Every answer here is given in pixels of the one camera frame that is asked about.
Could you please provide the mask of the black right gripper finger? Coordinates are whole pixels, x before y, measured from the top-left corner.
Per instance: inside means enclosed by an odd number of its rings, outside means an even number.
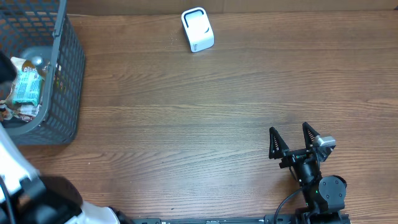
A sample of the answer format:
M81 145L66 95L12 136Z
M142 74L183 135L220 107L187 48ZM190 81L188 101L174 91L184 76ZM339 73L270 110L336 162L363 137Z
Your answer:
M303 135L305 140L306 149L311 149L313 146L313 141L319 135L307 122L302 124Z
M287 152L289 147L282 139L275 127L269 129L270 146L269 146L269 158L270 159L281 159Z

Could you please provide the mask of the brown snack pouch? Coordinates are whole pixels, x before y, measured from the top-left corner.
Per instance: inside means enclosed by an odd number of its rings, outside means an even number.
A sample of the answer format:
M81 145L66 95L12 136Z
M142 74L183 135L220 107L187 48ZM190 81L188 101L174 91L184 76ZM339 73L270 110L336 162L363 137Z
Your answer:
M17 76L7 86L9 93L1 100L1 122L16 118L31 122L38 115L42 105L42 91L45 73L27 59L12 57Z

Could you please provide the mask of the yellow liquid bottle silver cap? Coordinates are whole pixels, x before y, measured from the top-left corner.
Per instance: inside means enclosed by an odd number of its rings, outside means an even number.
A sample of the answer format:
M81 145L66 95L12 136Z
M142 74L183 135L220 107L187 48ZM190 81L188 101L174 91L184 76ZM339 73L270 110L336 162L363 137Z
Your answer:
M36 68L37 72L42 76L46 77L49 72L50 62L41 56L34 56L31 58L31 62Z

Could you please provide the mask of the teal snack bar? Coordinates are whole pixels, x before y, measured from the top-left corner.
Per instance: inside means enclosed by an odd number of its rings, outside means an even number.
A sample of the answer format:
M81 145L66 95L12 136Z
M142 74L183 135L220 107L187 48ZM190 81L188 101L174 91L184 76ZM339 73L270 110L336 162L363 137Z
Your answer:
M13 90L13 104L40 103L42 77L37 72L18 72Z

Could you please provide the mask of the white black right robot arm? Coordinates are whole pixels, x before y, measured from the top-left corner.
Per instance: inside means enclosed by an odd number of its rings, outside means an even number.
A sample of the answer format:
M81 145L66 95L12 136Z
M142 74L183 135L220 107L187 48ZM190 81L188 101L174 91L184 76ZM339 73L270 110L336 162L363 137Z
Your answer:
M269 158L279 159L281 169L288 168L299 188L287 196L276 208L273 223L350 223L345 208L347 183L338 175L322 176L321 163L336 147L332 136L322 136L307 122L302 124L305 147L291 151L276 128L269 128ZM302 194L306 206L286 218L280 216L282 207L293 197Z

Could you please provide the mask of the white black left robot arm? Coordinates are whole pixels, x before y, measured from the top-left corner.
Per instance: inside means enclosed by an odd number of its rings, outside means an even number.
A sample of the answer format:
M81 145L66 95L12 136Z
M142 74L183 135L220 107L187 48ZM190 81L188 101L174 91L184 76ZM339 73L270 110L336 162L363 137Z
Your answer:
M132 223L122 212L82 199L64 177L40 175L1 128L1 223Z

